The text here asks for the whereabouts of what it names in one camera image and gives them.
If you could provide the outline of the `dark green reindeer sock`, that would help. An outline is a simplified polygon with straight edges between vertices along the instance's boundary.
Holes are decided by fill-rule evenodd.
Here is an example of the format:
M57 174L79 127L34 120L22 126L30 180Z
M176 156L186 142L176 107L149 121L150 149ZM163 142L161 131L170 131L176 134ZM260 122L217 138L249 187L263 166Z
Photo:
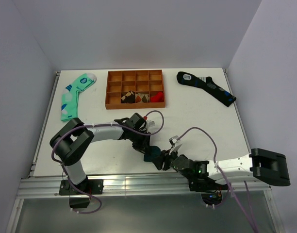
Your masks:
M143 161L153 162L154 159L159 157L161 154L161 149L158 146L149 146L145 149Z

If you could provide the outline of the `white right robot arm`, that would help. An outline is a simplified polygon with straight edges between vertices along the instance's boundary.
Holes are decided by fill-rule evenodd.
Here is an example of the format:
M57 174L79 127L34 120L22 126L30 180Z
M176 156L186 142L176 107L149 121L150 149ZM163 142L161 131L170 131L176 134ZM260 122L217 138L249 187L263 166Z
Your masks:
M216 164L212 160L193 161L169 150L146 155L145 159L158 170L173 169L184 176L194 192L226 190L225 177L229 183L260 180L271 186L291 184L285 155L264 149L252 149L250 154Z

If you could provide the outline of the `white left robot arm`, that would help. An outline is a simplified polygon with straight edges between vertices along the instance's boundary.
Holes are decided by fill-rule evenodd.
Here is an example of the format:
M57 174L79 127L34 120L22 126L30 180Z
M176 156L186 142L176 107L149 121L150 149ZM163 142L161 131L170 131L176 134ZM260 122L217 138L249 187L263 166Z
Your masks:
M87 190L88 178L83 170L81 158L90 143L103 140L130 140L134 150L144 154L148 162L153 149L150 146L150 124L146 117L138 113L130 118L115 119L109 123L88 129L84 123L75 118L67 123L51 140L50 146L62 161L70 188L77 194Z

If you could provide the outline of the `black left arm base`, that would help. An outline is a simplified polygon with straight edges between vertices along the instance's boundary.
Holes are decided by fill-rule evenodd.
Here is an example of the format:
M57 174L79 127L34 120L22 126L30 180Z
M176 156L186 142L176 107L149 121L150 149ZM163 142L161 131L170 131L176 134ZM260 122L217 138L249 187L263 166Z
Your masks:
M69 180L62 180L59 189L60 196L76 196L88 194L87 198L69 198L69 206L73 209L85 209L91 201L91 195L101 195L103 192L103 179L86 178L78 185Z

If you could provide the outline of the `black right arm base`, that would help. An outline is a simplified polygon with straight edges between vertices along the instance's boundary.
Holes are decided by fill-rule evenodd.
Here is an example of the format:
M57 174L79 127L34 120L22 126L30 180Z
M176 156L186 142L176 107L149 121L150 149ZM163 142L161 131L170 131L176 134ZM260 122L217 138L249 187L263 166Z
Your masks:
M222 192L226 190L226 195L229 192L229 187L226 184L217 184L211 179L190 179L189 190L191 192L201 193L202 201L211 207L222 203Z

